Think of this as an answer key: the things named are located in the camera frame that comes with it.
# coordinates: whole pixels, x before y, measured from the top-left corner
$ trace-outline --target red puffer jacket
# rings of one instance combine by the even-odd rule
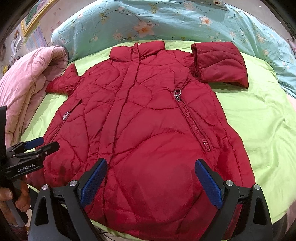
[[[66,185],[98,158],[107,177],[89,217],[144,240],[198,240],[216,213],[194,173],[203,158],[224,180],[251,187],[254,175],[209,81],[248,87],[230,42],[196,43],[193,54],[162,41],[114,47],[82,76],[74,64],[49,93],[68,94],[44,136],[60,149],[29,175],[40,188]]]

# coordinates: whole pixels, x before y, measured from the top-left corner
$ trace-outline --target jacket collar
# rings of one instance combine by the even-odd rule
[[[165,50],[165,43],[163,41],[153,41],[141,44],[137,42],[132,47],[113,47],[109,57],[110,59],[118,62],[131,60],[141,61],[150,55],[157,54],[161,50]]]

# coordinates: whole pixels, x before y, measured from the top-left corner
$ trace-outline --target floral pillow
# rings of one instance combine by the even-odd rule
[[[222,0],[189,0],[189,1],[205,4],[208,6],[209,5],[216,6],[216,7],[222,8],[226,11],[229,11],[228,7],[226,6],[226,4],[224,2],[222,2]]]

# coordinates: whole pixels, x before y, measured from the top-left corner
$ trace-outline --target jacket pocket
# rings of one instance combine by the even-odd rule
[[[54,134],[52,135],[52,137],[51,137],[51,139],[50,139],[50,141],[49,141],[48,143],[54,141],[54,139],[56,138],[57,134],[58,134],[59,131],[61,130],[63,124],[66,122],[68,116],[69,116],[69,115],[72,113],[72,111],[73,111],[78,105],[80,105],[81,103],[82,103],[82,99],[78,99],[78,100],[76,100],[76,101],[74,102],[74,104],[72,105],[72,107],[69,108],[69,111],[67,111],[67,112],[63,115],[63,117],[62,117],[62,119],[63,119],[62,123],[58,126],[58,128],[56,129],[56,131],[54,132]]]
[[[180,95],[181,95],[181,89],[174,91],[175,100],[177,101],[177,104],[181,112],[183,113],[185,119],[187,120],[193,135],[200,142],[200,145],[202,146],[203,150],[205,152],[210,152],[211,147],[210,147],[208,138],[201,131],[201,127],[193,120],[185,102],[181,99]]]

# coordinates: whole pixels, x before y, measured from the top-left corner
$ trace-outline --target pink comforter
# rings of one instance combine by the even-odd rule
[[[7,106],[6,146],[16,144],[45,97],[50,81],[68,63],[63,47],[43,47],[20,58],[0,80],[0,106]]]

